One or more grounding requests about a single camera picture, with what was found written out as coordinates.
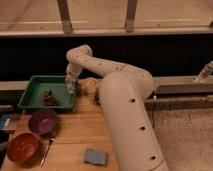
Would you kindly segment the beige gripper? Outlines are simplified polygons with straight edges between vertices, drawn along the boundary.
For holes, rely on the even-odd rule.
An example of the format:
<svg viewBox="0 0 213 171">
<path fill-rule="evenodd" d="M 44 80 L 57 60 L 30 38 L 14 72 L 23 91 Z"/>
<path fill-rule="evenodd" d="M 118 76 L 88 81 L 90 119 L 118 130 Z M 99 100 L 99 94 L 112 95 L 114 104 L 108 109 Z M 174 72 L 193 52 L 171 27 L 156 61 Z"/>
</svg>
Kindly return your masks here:
<svg viewBox="0 0 213 171">
<path fill-rule="evenodd" d="M 75 65 L 68 65 L 66 69 L 65 82 L 69 94 L 73 94 L 76 89 L 76 83 L 80 75 L 80 68 Z"/>
</svg>

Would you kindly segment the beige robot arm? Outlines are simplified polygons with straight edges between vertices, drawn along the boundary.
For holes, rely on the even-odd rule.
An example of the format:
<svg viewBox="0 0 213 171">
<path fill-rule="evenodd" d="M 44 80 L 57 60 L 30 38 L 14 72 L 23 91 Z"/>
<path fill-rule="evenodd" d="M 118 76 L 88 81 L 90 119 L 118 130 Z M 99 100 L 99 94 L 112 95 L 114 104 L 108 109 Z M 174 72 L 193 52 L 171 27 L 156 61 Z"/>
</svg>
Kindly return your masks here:
<svg viewBox="0 0 213 171">
<path fill-rule="evenodd" d="M 139 67 L 96 58 L 82 45 L 69 50 L 68 88 L 83 69 L 102 77 L 99 99 L 120 171 L 169 171 L 144 101 L 155 91 L 152 75 Z"/>
</svg>

